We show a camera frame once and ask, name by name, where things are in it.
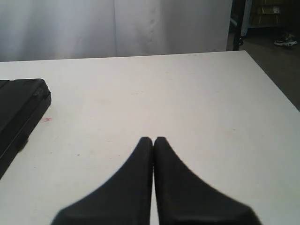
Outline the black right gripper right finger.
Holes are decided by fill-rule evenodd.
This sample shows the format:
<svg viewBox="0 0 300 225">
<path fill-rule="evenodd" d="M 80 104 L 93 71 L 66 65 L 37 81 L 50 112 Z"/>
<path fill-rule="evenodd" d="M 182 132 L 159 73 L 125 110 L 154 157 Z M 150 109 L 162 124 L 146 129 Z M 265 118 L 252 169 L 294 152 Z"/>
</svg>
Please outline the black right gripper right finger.
<svg viewBox="0 0 300 225">
<path fill-rule="evenodd" d="M 154 142 L 154 180 L 161 225 L 259 225 L 251 207 L 211 187 L 177 156 L 164 137 Z"/>
</svg>

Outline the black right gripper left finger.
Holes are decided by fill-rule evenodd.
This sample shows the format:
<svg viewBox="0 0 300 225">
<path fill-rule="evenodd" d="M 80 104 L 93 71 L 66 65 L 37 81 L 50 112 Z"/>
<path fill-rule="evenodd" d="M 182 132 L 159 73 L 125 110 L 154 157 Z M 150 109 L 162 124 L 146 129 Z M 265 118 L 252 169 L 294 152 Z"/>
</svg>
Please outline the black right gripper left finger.
<svg viewBox="0 0 300 225">
<path fill-rule="evenodd" d="M 123 166 L 102 186 L 59 211 L 54 225 L 148 225 L 153 144 L 142 137 Z"/>
</svg>

